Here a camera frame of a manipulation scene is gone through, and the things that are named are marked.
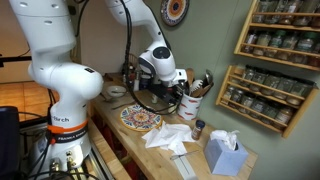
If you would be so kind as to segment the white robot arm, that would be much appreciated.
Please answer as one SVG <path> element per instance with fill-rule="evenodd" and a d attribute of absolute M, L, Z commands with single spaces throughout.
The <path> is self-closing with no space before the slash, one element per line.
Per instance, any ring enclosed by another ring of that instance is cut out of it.
<path fill-rule="evenodd" d="M 173 54 L 152 10 L 142 0 L 105 0 L 121 24 L 144 26 L 153 42 L 139 56 L 141 69 L 167 86 L 187 79 L 175 66 Z M 32 172 L 58 163 L 62 171 L 79 167 L 91 145 L 86 119 L 87 102 L 102 91 L 101 74 L 71 61 L 76 39 L 66 0 L 9 0 L 29 43 L 32 62 L 28 73 L 38 84 L 55 90 L 60 100 L 50 109 L 48 133 L 35 142 L 29 155 Z"/>

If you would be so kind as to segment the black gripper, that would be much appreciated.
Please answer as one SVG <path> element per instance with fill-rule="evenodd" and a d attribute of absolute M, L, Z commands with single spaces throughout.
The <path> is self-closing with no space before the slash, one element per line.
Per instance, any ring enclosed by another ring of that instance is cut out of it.
<path fill-rule="evenodd" d="M 151 84 L 148 90 L 166 103 L 178 104 L 182 98 L 179 86 L 165 87 L 162 84 Z"/>

